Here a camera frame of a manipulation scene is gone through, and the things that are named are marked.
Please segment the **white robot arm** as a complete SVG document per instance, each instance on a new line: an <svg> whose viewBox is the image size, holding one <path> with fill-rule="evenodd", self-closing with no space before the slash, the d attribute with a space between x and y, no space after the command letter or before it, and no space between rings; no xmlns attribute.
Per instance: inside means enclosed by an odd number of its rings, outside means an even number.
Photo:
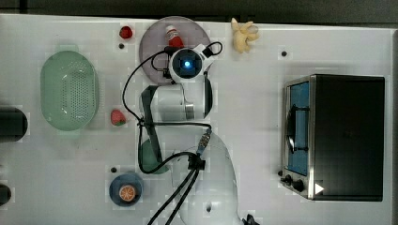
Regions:
<svg viewBox="0 0 398 225"><path fill-rule="evenodd" d="M172 165L174 192L161 206L176 206L165 225L180 217L185 225L243 225L237 214L237 179L228 150L212 126L204 120L213 106L207 77L215 56L210 44L194 48L167 46L163 71L173 82L150 85L140 103L154 164L144 159L139 146L139 165L152 174Z"/></svg>

